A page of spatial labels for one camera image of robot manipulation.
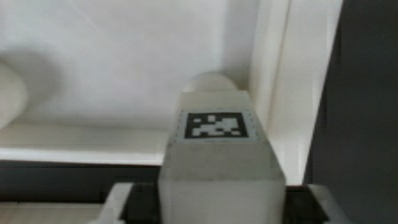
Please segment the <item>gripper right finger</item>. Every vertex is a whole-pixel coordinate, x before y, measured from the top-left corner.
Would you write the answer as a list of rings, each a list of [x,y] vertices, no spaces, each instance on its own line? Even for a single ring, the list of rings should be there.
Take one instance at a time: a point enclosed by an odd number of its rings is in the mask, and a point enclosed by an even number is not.
[[[324,185],[287,187],[283,224],[356,224]]]

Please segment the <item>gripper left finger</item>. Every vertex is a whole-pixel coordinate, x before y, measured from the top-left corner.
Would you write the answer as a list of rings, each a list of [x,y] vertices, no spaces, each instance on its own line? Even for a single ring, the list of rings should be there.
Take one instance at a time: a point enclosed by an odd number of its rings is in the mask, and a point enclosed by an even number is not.
[[[100,215],[88,224],[161,224],[157,184],[116,183]]]

